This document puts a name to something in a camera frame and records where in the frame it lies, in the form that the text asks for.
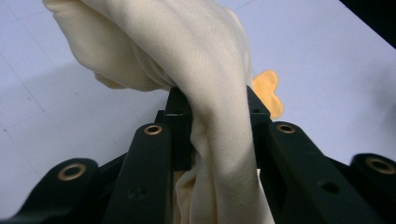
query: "folded fabric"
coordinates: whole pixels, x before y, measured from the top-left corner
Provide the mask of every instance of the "folded fabric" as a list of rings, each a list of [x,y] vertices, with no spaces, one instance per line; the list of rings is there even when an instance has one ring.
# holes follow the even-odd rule
[[[76,59],[111,88],[178,86],[193,113],[192,169],[176,183],[175,223],[272,222],[257,173],[247,40],[210,0],[44,0]]]

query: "white surface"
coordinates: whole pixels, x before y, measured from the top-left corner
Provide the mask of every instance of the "white surface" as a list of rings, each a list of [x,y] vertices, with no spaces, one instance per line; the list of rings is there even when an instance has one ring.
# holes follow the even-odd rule
[[[227,1],[245,26],[253,70],[279,75],[281,120],[328,156],[396,160],[396,50],[339,1]],[[109,90],[76,63],[40,0],[0,0],[0,218],[54,165],[104,164],[164,108],[163,91]]]

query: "cream cloth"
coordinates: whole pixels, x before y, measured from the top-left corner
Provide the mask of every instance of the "cream cloth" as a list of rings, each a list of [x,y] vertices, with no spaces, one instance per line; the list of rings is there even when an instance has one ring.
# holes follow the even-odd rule
[[[77,60],[102,82],[178,86],[189,99],[196,156],[176,183],[175,223],[272,222],[250,129],[248,44],[230,10],[210,0],[44,3]]]

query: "garment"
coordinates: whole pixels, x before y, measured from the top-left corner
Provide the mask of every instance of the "garment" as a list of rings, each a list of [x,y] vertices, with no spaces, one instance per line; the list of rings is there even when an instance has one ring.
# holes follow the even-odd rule
[[[112,87],[178,86],[191,105],[192,169],[176,183],[176,223],[272,221],[257,173],[248,43],[210,0],[44,0],[76,59]]]

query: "cloth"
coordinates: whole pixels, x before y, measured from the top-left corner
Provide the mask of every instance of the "cloth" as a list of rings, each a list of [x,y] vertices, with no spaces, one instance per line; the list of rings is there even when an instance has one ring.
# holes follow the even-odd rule
[[[44,0],[76,59],[112,88],[178,86],[193,114],[192,169],[176,182],[175,223],[272,221],[256,173],[248,43],[210,0]]]

